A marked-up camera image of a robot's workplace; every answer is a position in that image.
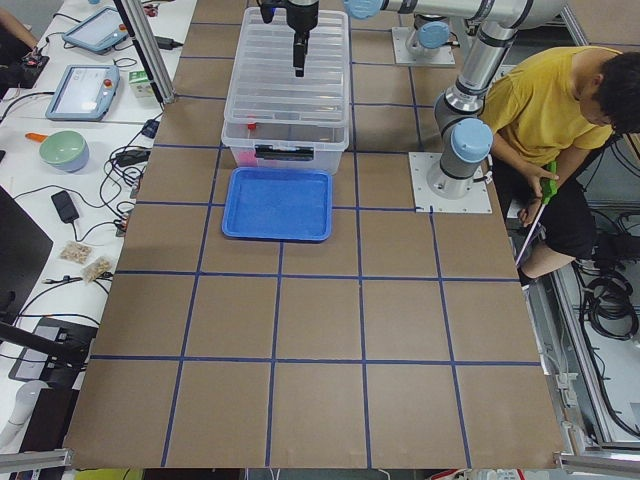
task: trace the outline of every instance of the green handle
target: green handle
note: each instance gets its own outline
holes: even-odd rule
[[[556,173],[558,168],[558,164],[554,160],[553,162],[547,164],[545,167],[551,173]],[[558,182],[552,178],[543,178],[540,181],[540,186],[542,187],[542,204],[547,205],[553,196],[558,193]]]

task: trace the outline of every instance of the clear plastic storage box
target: clear plastic storage box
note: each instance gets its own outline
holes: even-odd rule
[[[335,173],[349,145],[348,19],[321,10],[304,77],[293,68],[293,30],[284,10],[273,22],[245,11],[224,110],[222,141],[241,167]]]

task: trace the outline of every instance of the bowl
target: bowl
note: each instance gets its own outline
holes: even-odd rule
[[[89,146],[78,132],[63,130],[45,138],[40,145],[40,157],[52,167],[75,172],[87,164]]]

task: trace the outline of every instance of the device screen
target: device screen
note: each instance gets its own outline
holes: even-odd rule
[[[106,68],[73,68],[58,98],[56,113],[90,113],[98,106]]]
[[[122,19],[116,10],[106,9],[69,34],[68,38],[88,45],[100,45],[118,31],[121,23]]]

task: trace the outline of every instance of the screwdriver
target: screwdriver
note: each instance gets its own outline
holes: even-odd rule
[[[556,173],[557,168],[558,168],[558,164],[556,163],[555,160],[546,166],[546,169],[553,174]],[[556,180],[552,178],[540,179],[540,186],[542,187],[542,203],[540,205],[540,208],[538,209],[538,213],[536,213],[536,218],[533,219],[533,223],[529,228],[529,233],[527,234],[527,238],[525,238],[524,240],[524,244],[522,245],[522,249],[518,254],[518,258],[516,258],[516,268],[520,266],[520,260],[522,260],[522,255],[524,255],[524,251],[527,249],[527,247],[531,243],[531,240],[533,238],[533,232],[536,231],[536,227],[538,226],[538,223],[540,223],[540,217],[542,217],[542,212],[544,212],[545,207],[549,205],[549,202],[551,201],[553,196],[556,193],[558,193],[558,183],[556,182]]]

